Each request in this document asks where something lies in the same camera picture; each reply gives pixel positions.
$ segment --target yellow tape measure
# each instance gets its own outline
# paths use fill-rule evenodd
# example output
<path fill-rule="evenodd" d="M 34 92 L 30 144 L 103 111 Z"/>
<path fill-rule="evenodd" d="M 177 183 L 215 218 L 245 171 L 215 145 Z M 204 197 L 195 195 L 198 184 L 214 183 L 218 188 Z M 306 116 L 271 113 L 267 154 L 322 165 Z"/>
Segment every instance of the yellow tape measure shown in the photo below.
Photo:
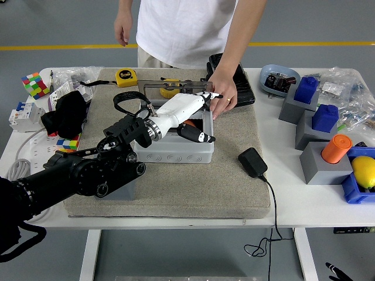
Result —
<path fill-rule="evenodd" d="M 180 82 L 178 79 L 165 79 L 161 78 L 163 81 L 170 81 L 170 82 Z M 169 86 L 178 86 L 179 83 L 168 83 Z M 172 90 L 167 90 L 164 88 L 160 88 L 160 94 L 165 97 L 165 98 L 173 98 L 176 94 L 180 92 L 180 89 L 172 89 Z"/>
<path fill-rule="evenodd" d="M 131 68 L 123 68 L 116 72 L 116 82 L 119 88 L 135 86 L 138 83 L 137 75 Z"/>

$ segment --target rubik's cube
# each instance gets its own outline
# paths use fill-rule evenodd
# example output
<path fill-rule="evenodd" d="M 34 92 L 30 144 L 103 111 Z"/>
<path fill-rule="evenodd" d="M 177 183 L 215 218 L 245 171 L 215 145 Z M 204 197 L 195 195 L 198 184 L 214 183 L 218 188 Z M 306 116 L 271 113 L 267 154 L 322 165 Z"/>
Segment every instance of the rubik's cube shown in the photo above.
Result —
<path fill-rule="evenodd" d="M 74 139 L 62 139 L 57 141 L 57 149 L 62 152 L 74 152 L 78 149 L 80 143 L 81 133 L 78 134 Z"/>
<path fill-rule="evenodd" d="M 38 99 L 42 96 L 49 93 L 49 89 L 44 84 L 42 78 L 40 77 L 39 73 L 33 73 L 22 77 L 22 83 L 25 87 L 26 91 L 34 98 Z"/>

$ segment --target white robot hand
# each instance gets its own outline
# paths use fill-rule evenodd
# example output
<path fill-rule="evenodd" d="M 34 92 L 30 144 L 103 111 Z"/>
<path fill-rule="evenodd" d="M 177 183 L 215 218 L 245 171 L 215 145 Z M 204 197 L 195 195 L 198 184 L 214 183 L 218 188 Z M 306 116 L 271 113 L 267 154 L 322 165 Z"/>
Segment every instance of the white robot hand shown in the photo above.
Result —
<path fill-rule="evenodd" d="M 153 141 L 158 141 L 165 137 L 168 130 L 178 128 L 180 124 L 190 118 L 192 114 L 197 112 L 208 100 L 214 98 L 222 98 L 223 96 L 215 92 L 200 92 L 198 94 L 176 94 L 173 98 L 161 106 L 154 116 L 150 116 L 145 120 L 145 125 L 151 132 Z M 201 131 L 198 136 L 189 138 L 187 135 L 182 137 L 196 142 L 212 142 L 214 137 L 207 136 Z"/>

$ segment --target gray floor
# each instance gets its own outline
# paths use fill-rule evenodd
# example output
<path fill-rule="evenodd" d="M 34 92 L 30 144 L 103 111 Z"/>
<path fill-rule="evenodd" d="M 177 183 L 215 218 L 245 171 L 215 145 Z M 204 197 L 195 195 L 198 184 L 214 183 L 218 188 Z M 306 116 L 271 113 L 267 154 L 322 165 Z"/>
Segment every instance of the gray floor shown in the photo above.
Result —
<path fill-rule="evenodd" d="M 134 1 L 134 15 L 139 0 Z M 117 1 L 7 0 L 0 4 L 0 46 L 116 44 Z M 254 42 L 375 41 L 374 1 L 269 0 Z M 136 17 L 130 43 L 135 43 Z M 27 93 L 20 78 L 46 67 L 135 67 L 135 49 L 0 51 L 0 154 L 11 134 L 9 114 Z M 249 47 L 244 67 L 354 68 L 372 92 L 374 46 Z M 2 280 L 78 280 L 86 231 L 49 231 L 46 240 L 19 259 L 0 265 Z M 265 229 L 105 231 L 96 280 L 121 275 L 267 274 L 267 258 L 254 260 L 244 243 L 257 243 Z M 333 235 L 309 229 L 319 280 L 328 280 L 325 262 L 342 267 L 354 280 L 373 280 L 373 234 Z M 295 246 L 272 248 L 272 280 L 301 280 Z"/>

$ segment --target person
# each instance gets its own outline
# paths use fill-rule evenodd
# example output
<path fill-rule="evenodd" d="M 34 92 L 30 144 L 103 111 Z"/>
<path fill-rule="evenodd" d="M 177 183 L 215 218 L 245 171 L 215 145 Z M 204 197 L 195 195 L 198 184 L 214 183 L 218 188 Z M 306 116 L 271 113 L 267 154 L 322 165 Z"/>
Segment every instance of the person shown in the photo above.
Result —
<path fill-rule="evenodd" d="M 139 7 L 138 67 L 206 68 L 212 54 L 223 53 L 210 77 L 215 120 L 234 108 L 233 75 L 253 37 L 267 0 L 142 0 Z M 132 0 L 119 0 L 115 38 L 129 42 Z"/>

